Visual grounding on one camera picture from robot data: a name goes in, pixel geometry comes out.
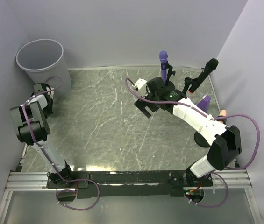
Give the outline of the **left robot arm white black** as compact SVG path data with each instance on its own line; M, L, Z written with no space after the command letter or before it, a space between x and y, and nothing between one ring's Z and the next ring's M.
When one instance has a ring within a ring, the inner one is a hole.
M47 118L53 113L54 89L48 84L37 83L34 92L24 104L10 109L15 133L20 142L34 148L49 168L50 183L68 188L74 183L74 175L50 140Z

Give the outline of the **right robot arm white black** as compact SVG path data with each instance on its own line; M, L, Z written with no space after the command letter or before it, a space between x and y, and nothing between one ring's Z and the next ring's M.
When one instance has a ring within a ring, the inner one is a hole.
M161 77L150 81L138 79L129 86L138 100L135 106L149 118L152 112L162 109L182 119L206 140L209 151L186 169L186 180L198 185L204 176L215 170L224 170L242 151L240 131L227 126L208 115L170 82L166 85Z

